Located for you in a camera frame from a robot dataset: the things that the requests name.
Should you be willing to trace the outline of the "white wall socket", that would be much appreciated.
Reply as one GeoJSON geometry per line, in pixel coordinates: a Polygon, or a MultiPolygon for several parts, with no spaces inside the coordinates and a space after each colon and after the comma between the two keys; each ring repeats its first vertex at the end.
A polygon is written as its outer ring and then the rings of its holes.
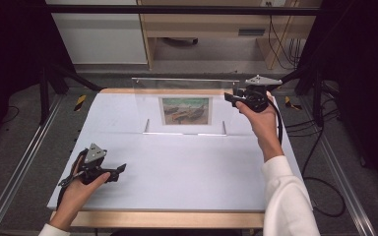
{"type": "Polygon", "coordinates": [[[262,0],[261,7],[283,7],[286,0],[262,0]]]}

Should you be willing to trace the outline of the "black metal stand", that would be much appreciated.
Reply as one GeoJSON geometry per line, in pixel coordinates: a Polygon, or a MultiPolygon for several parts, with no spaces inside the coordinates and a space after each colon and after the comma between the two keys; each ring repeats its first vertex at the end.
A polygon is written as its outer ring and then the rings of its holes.
{"type": "Polygon", "coordinates": [[[40,91],[40,122],[42,125],[50,116],[50,105],[48,95],[48,85],[51,85],[57,94],[65,94],[68,86],[65,78],[70,78],[75,82],[93,91],[101,91],[102,87],[79,76],[76,72],[68,70],[57,64],[50,64],[43,67],[39,72],[39,91],[40,91]]]}
{"type": "Polygon", "coordinates": [[[316,66],[306,64],[293,72],[281,78],[282,85],[298,79],[298,83],[294,88],[296,95],[305,95],[310,90],[312,92],[312,118],[318,127],[324,126],[324,118],[322,113],[322,74],[316,66]]]}

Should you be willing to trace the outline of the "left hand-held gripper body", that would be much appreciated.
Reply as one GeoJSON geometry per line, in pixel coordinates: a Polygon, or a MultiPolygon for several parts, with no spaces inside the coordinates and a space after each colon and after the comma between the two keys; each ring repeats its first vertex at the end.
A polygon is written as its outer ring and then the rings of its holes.
{"type": "Polygon", "coordinates": [[[103,173],[109,173],[109,170],[101,167],[106,153],[106,149],[102,149],[95,143],[91,143],[89,148],[79,153],[78,172],[83,184],[88,185],[103,173]]]}

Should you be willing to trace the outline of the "wooden table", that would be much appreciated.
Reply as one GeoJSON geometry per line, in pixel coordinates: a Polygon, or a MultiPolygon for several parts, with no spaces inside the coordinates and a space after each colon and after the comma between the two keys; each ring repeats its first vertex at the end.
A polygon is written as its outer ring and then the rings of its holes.
{"type": "MultiPolygon", "coordinates": [[[[130,93],[129,88],[106,88],[101,93],[130,93]]],[[[87,210],[83,206],[73,226],[125,228],[258,228],[264,211],[87,210]]]]}

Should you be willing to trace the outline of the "white cabinet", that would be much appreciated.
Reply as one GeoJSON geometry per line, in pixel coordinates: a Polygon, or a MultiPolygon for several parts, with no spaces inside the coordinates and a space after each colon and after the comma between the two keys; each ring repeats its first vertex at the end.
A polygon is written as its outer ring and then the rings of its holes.
{"type": "Polygon", "coordinates": [[[52,17],[75,65],[147,63],[138,14],[53,13],[52,17]]]}

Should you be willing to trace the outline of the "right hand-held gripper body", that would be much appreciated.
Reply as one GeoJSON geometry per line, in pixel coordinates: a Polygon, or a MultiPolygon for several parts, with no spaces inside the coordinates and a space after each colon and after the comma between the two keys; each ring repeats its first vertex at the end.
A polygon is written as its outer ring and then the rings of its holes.
{"type": "Polygon", "coordinates": [[[245,81],[246,88],[241,96],[251,110],[260,113],[268,107],[267,86],[279,86],[282,83],[281,80],[256,75],[245,81]]]}

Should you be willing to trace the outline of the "black curtain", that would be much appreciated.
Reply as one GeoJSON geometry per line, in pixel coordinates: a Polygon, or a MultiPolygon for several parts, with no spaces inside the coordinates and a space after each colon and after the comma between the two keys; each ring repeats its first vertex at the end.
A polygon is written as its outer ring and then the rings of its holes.
{"type": "Polygon", "coordinates": [[[45,0],[0,0],[0,125],[9,99],[39,83],[44,74],[58,93],[68,86],[54,64],[72,72],[73,63],[45,0]]]}
{"type": "Polygon", "coordinates": [[[378,172],[378,0],[322,0],[333,15],[319,16],[301,62],[316,60],[340,87],[340,109],[350,134],[378,172]]]}

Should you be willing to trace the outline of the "yellow black tape piece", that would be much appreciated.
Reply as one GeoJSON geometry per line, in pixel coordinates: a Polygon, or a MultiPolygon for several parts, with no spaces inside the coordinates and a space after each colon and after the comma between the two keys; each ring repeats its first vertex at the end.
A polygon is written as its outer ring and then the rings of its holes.
{"type": "Polygon", "coordinates": [[[285,107],[292,108],[295,110],[302,110],[302,106],[297,105],[297,104],[292,104],[288,96],[284,97],[284,104],[285,104],[285,107]]]}
{"type": "Polygon", "coordinates": [[[78,100],[76,102],[76,105],[74,107],[74,111],[80,111],[81,110],[86,97],[87,96],[85,94],[82,94],[82,95],[79,96],[79,98],[78,98],[78,100]]]}

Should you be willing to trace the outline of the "person's right hand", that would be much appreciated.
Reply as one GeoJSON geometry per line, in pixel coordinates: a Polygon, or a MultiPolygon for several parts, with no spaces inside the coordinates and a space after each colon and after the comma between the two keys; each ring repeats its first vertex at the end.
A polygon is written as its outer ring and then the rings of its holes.
{"type": "Polygon", "coordinates": [[[252,130],[259,141],[277,141],[277,114],[272,106],[268,106],[262,112],[252,111],[241,101],[235,103],[236,108],[251,124],[252,130]]]}

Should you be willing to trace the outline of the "black horizontal bar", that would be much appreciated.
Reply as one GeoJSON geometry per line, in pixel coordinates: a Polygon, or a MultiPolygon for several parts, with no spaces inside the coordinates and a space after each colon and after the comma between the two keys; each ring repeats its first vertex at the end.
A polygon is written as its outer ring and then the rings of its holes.
{"type": "Polygon", "coordinates": [[[319,8],[227,6],[46,5],[51,13],[317,16],[319,8]]]}

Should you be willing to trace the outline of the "clear acrylic picture frame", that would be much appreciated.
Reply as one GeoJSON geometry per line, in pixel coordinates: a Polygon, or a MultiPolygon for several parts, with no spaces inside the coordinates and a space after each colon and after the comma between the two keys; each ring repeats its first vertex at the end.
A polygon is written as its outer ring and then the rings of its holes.
{"type": "Polygon", "coordinates": [[[142,133],[147,135],[225,136],[231,123],[231,105],[225,92],[238,88],[238,81],[213,79],[133,78],[142,133]],[[159,99],[170,96],[207,96],[212,99],[210,125],[164,125],[159,99]]]}

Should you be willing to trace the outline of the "rectangular picture card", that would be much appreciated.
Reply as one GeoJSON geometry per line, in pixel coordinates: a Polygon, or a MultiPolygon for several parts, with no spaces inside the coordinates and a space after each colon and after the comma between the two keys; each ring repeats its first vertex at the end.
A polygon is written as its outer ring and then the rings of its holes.
{"type": "Polygon", "coordinates": [[[164,125],[210,125],[212,99],[207,96],[170,96],[159,99],[164,125]]]}

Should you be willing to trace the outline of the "pale grey table mat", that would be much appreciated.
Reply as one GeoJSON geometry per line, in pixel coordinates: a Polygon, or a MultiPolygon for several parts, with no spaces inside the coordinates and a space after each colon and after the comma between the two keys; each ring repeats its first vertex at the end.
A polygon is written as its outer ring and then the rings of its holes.
{"type": "Polygon", "coordinates": [[[74,147],[107,150],[106,168],[124,163],[87,210],[262,211],[263,154],[247,118],[231,106],[225,136],[142,133],[135,94],[100,93],[74,147]]]}

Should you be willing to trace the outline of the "person's left hand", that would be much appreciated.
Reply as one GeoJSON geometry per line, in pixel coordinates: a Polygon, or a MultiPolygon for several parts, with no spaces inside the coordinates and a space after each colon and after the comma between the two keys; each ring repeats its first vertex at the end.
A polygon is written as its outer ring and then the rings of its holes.
{"type": "Polygon", "coordinates": [[[103,185],[109,177],[109,172],[103,173],[90,184],[84,184],[79,179],[73,180],[65,190],[58,210],[79,211],[91,197],[93,192],[103,185]]]}

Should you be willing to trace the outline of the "light wooden desk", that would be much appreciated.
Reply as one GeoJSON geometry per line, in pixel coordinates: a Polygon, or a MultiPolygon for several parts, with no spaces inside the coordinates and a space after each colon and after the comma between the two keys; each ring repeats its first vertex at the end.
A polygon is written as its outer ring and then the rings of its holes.
{"type": "MultiPolygon", "coordinates": [[[[137,0],[140,6],[227,6],[261,7],[262,0],[137,0]]],[[[322,0],[286,0],[284,7],[318,8],[322,0]]],[[[239,37],[239,29],[266,29],[257,40],[268,69],[277,67],[286,51],[288,39],[306,39],[315,18],[313,16],[268,15],[183,15],[143,14],[145,36],[148,38],[239,37]]]]}

